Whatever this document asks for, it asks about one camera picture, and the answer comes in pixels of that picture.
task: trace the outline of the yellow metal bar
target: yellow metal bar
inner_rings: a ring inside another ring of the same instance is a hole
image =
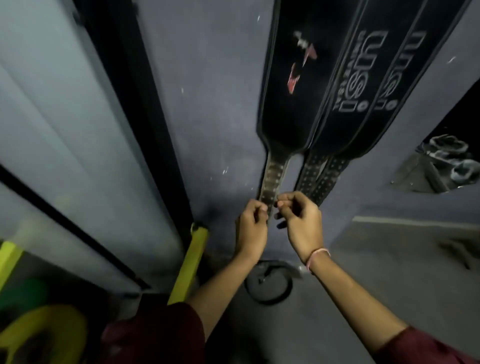
[[[208,230],[206,228],[199,227],[196,231],[192,232],[192,241],[190,242],[190,246],[185,255],[185,259],[183,260],[183,264],[180,268],[179,275],[175,281],[175,286],[173,286],[167,304],[183,302],[187,298],[190,286],[197,273],[200,259],[204,253],[207,240]]]
[[[0,291],[24,251],[12,242],[3,242],[0,248]]]

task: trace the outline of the left hand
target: left hand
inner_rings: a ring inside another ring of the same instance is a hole
[[[267,244],[267,205],[250,200],[235,221],[237,242],[235,256],[257,264]]]

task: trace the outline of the maroon sleeve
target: maroon sleeve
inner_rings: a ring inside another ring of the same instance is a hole
[[[477,364],[467,355],[412,327],[390,340],[373,359],[377,364]]]
[[[204,363],[203,325],[186,303],[157,307],[110,324],[102,341],[121,347],[105,364]]]

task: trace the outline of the hand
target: hand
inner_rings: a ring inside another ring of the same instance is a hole
[[[306,263],[313,251],[324,245],[322,213],[318,206],[302,192],[280,194],[276,203],[279,213],[275,218],[285,218],[278,227],[287,227],[288,239],[300,260]]]
[[[235,256],[257,264],[267,244],[267,205],[250,200],[245,210],[235,221],[237,243]]]

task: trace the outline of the pink bracelet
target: pink bracelet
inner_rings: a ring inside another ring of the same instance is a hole
[[[314,256],[315,254],[319,253],[319,252],[327,252],[328,255],[331,256],[331,255],[330,255],[330,252],[328,251],[327,248],[320,248],[320,249],[314,250],[314,251],[312,252],[312,254],[310,254],[310,258],[308,258],[307,264],[306,264],[307,270],[308,270],[310,273],[312,272],[312,271],[310,270],[310,264],[312,264],[313,256]]]

